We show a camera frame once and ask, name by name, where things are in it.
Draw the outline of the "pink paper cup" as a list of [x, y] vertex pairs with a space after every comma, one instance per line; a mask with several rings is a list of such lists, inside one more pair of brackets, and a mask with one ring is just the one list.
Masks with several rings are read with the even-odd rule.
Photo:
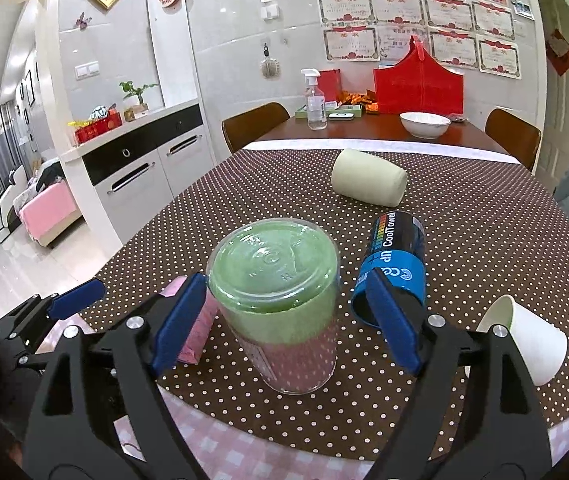
[[188, 281], [185, 275], [174, 278], [161, 292], [165, 298], [176, 300], [170, 315], [155, 337], [156, 367], [171, 367], [175, 363], [196, 365], [200, 362], [205, 344], [218, 313], [219, 302], [214, 298], [203, 278], [179, 292]]

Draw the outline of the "green pink plastic jar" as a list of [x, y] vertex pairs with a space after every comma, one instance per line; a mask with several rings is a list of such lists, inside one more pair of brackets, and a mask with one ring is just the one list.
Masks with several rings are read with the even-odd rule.
[[284, 394], [311, 393], [337, 360], [339, 249], [306, 220], [234, 230], [207, 263], [207, 285], [257, 373]]

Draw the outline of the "black blue CoolTowel can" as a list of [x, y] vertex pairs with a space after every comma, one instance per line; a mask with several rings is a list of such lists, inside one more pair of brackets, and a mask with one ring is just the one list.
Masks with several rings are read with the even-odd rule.
[[424, 228], [413, 214], [392, 210], [375, 220], [351, 297], [351, 308], [361, 322], [379, 327], [369, 302], [365, 299], [365, 282], [374, 269], [381, 269], [393, 286], [409, 292], [422, 306], [425, 305], [424, 253]]

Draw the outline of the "white paper cup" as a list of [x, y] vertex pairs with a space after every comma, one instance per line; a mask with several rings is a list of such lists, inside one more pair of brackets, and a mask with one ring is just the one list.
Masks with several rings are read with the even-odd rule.
[[535, 386], [546, 385], [557, 376], [569, 350], [567, 336], [559, 328], [510, 295], [499, 297], [472, 330], [487, 333], [494, 325], [505, 326], [508, 330]]

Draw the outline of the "pink blanket sofa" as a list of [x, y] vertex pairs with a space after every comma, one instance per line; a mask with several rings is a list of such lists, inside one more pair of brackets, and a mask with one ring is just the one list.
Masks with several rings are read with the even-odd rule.
[[48, 247], [82, 217], [60, 159], [45, 160], [30, 179], [19, 166], [0, 195], [0, 244], [24, 226], [32, 240]]

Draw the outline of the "white black sideboard cabinet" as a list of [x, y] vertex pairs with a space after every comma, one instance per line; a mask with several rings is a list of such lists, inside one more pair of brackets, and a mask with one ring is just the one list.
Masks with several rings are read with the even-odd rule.
[[61, 162], [88, 226], [109, 255], [215, 165], [198, 99], [71, 148]]

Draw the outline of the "red box on sideboard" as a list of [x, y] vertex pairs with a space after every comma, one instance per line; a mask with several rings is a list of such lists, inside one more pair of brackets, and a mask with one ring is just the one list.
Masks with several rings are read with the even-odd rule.
[[114, 130], [123, 125], [122, 116], [118, 112], [109, 113], [106, 117], [87, 122], [75, 130], [77, 144], [84, 144], [92, 139], [102, 136], [102, 134]]

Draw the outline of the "small potted green plant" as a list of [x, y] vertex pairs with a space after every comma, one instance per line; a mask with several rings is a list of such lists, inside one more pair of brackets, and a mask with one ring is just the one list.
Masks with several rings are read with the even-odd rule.
[[144, 101], [144, 92], [156, 88], [158, 84], [152, 82], [152, 84], [143, 84], [137, 87], [132, 80], [128, 80], [121, 81], [118, 85], [124, 92], [124, 119], [126, 122], [134, 122], [146, 116], [149, 113], [149, 105]]

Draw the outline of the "brown polka dot tablecloth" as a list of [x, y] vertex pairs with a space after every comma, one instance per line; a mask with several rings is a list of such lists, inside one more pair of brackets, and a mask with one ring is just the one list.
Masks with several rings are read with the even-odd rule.
[[569, 417], [569, 219], [522, 166], [385, 153], [398, 207], [335, 190], [336, 150], [242, 151], [100, 271], [84, 312], [137, 337], [152, 378], [206, 420], [292, 451], [424, 456]]

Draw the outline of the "left brown wooden chair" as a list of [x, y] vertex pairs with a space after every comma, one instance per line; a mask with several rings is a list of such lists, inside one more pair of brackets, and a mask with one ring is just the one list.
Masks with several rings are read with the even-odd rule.
[[281, 104], [271, 102], [225, 119], [222, 133], [234, 154], [289, 119], [289, 112]]

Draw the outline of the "right brown wooden chair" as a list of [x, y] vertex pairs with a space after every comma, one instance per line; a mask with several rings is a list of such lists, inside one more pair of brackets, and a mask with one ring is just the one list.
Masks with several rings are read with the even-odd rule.
[[487, 117], [485, 133], [529, 171], [534, 170], [541, 132], [507, 110], [495, 108]]

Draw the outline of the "clear spray bottle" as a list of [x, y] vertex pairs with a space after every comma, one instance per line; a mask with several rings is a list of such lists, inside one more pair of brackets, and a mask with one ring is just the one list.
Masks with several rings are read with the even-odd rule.
[[316, 68], [303, 68], [305, 79], [306, 118], [310, 130], [319, 131], [327, 128], [327, 110], [324, 94], [319, 88], [320, 73]]

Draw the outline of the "red gift bag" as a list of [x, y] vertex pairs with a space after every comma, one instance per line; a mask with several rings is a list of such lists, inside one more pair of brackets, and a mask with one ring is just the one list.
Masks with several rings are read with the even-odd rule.
[[380, 114], [463, 114], [463, 76], [432, 58], [417, 36], [397, 64], [373, 70], [373, 81]]

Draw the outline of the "white wall light switch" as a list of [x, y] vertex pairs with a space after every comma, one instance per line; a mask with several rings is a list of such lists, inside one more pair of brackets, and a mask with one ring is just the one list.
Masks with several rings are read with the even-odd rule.
[[74, 67], [75, 78], [83, 80], [100, 74], [100, 65], [98, 61], [92, 61]]

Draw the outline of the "hanging wall brush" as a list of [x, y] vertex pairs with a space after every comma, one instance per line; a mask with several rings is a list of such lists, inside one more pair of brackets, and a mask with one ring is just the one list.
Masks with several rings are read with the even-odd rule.
[[275, 79], [280, 76], [280, 65], [279, 62], [270, 55], [270, 50], [268, 44], [264, 44], [263, 47], [264, 58], [260, 63], [260, 71], [266, 79]]

